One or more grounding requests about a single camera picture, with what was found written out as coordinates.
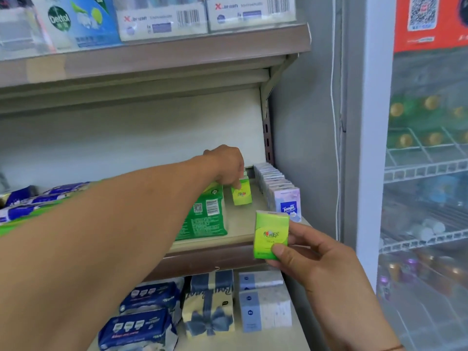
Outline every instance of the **white cable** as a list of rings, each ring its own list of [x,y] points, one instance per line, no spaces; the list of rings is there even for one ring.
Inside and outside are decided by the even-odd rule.
[[[340,160],[338,155],[338,139],[336,135],[336,114],[335,114],[335,96],[333,94],[333,77],[335,75],[335,33],[336,33],[336,0],[332,0],[332,25],[331,25],[331,79],[330,79],[330,100],[331,112],[333,115],[333,134],[335,140],[335,156],[336,156],[336,175],[337,175],[337,195],[336,195],[336,210],[335,210],[335,238],[340,241],[339,231],[339,206],[341,197],[341,183],[340,183]]]

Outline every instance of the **green circle logo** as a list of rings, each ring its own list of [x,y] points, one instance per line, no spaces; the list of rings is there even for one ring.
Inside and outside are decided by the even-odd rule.
[[[66,32],[70,29],[71,21],[63,8],[52,6],[48,12],[49,20],[56,29]]]

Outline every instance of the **brown shelf edge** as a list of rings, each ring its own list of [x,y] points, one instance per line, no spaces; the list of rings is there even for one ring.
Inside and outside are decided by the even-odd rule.
[[[307,52],[308,24],[0,62],[0,88]]]
[[[265,260],[254,259],[253,248],[253,242],[243,242],[168,253],[145,281],[190,276],[215,270],[239,269],[265,263]]]

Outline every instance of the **blue bow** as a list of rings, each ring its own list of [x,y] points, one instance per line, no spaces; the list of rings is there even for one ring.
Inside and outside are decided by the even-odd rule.
[[[229,331],[229,326],[234,322],[232,315],[226,315],[222,307],[217,307],[211,314],[213,290],[206,290],[203,295],[203,315],[195,311],[192,313],[192,320],[185,323],[192,336],[204,332],[208,336],[213,336],[215,331]]]

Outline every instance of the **yellow-green tissue packet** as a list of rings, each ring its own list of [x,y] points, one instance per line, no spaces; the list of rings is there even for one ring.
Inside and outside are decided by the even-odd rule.
[[[252,191],[250,191],[250,181],[246,172],[244,172],[244,178],[240,181],[241,189],[231,187],[234,205],[248,205],[249,203],[252,203]]]
[[[289,214],[257,211],[255,219],[254,258],[277,260],[273,244],[288,245]]]

